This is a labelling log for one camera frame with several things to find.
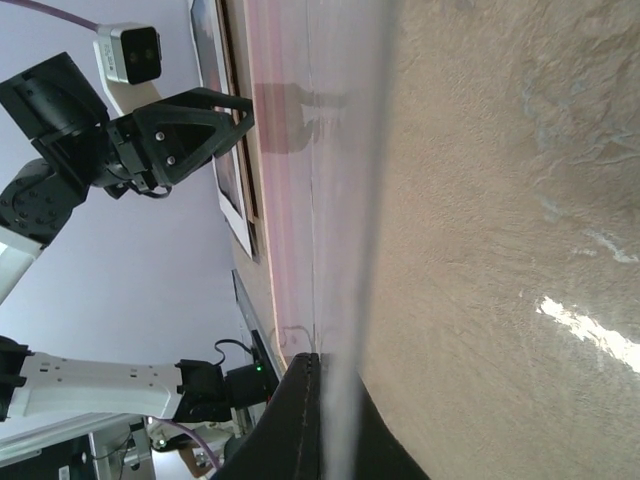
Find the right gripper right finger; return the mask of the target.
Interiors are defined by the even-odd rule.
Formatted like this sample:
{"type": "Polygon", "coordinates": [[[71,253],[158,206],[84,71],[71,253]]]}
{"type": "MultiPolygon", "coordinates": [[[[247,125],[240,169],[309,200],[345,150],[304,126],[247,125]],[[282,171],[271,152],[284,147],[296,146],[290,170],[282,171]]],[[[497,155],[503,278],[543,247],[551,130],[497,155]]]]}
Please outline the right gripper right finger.
{"type": "Polygon", "coordinates": [[[349,473],[357,480],[428,480],[430,476],[391,432],[362,378],[352,382],[349,473]]]}

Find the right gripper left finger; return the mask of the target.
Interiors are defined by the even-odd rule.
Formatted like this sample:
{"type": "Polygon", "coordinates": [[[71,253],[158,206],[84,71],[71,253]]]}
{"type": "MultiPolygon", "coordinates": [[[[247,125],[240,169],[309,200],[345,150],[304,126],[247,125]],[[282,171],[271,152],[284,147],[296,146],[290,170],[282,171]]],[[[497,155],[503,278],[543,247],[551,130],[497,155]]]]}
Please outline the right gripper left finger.
{"type": "Polygon", "coordinates": [[[318,479],[320,477],[320,362],[296,355],[248,439],[215,479],[318,479]]]}

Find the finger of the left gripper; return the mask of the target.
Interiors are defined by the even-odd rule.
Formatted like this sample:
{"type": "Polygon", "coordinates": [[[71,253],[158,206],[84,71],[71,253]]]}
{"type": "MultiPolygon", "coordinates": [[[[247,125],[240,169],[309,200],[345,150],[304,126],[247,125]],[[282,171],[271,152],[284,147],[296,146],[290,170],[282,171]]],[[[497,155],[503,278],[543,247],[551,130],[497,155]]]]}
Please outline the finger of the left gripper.
{"type": "Polygon", "coordinates": [[[137,108],[132,119],[139,125],[253,125],[250,99],[198,87],[137,108]]]}
{"type": "Polygon", "coordinates": [[[178,184],[213,158],[226,155],[253,125],[139,125],[150,173],[158,184],[178,184]]]}

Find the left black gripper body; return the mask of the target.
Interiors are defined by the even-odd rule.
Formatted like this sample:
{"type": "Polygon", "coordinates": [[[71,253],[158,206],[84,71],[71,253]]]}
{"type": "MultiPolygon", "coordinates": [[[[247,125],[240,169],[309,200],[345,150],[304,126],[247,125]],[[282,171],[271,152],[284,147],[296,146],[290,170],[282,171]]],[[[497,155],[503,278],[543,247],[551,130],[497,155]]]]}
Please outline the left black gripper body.
{"type": "Polygon", "coordinates": [[[111,180],[104,186],[112,198],[121,198],[132,191],[153,197],[155,180],[150,173],[149,158],[145,153],[142,133],[134,117],[120,117],[102,128],[108,147],[106,169],[111,180]]]}

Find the landscape photo print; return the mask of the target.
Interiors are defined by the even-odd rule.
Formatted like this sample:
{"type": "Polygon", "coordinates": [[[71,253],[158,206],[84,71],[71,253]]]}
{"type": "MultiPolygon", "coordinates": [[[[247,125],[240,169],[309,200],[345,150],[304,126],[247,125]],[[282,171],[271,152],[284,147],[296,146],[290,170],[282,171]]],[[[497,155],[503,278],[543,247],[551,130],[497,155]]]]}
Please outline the landscape photo print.
{"type": "MultiPolygon", "coordinates": [[[[224,1],[189,1],[192,44],[200,84],[223,96],[236,96],[237,87],[231,36],[224,1]]],[[[219,206],[233,235],[247,256],[254,255],[253,209],[246,172],[246,138],[240,123],[246,114],[238,107],[210,107],[219,137],[212,157],[219,206]]]]}

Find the clear acrylic sheet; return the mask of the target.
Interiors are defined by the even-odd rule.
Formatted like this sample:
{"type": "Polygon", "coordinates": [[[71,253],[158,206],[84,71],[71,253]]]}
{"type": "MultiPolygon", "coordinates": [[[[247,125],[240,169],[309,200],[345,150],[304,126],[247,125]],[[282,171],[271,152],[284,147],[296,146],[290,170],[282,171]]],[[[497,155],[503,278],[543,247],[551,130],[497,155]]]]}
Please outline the clear acrylic sheet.
{"type": "Polygon", "coordinates": [[[318,1],[317,77],[344,97],[312,162],[313,305],[326,479],[350,479],[352,382],[370,320],[397,23],[392,1],[318,1]]]}

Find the pink wooden picture frame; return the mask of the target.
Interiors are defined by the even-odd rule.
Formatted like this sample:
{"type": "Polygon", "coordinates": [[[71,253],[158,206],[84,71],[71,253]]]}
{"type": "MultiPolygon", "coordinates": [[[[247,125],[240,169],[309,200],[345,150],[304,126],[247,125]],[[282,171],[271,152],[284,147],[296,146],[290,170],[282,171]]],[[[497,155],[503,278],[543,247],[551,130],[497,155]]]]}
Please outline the pink wooden picture frame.
{"type": "Polygon", "coordinates": [[[261,199],[275,347],[284,361],[316,351],[312,162],[344,97],[318,79],[318,1],[246,1],[261,199]]]}

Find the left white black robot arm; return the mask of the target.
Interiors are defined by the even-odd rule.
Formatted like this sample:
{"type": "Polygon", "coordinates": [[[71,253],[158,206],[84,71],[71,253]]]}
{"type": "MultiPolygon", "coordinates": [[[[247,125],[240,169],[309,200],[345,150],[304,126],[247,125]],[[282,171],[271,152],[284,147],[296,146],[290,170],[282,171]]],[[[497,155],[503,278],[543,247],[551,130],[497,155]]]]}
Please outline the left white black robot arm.
{"type": "Polygon", "coordinates": [[[251,100],[203,87],[112,119],[67,53],[2,82],[1,104],[40,155],[1,192],[3,298],[91,188],[165,198],[254,125],[251,100]]]}

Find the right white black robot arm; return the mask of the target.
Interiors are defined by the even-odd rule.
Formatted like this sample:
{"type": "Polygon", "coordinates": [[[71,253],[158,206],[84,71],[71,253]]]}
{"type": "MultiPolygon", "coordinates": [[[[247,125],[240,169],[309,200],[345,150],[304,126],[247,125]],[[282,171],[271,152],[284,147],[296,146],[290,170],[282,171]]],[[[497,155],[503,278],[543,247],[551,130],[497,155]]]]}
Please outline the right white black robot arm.
{"type": "Polygon", "coordinates": [[[177,423],[227,421],[235,408],[266,411],[218,479],[326,479],[321,424],[322,368],[315,353],[294,356],[283,378],[265,365],[222,372],[200,360],[125,365],[63,359],[1,340],[1,417],[36,413],[137,414],[177,423]]]}

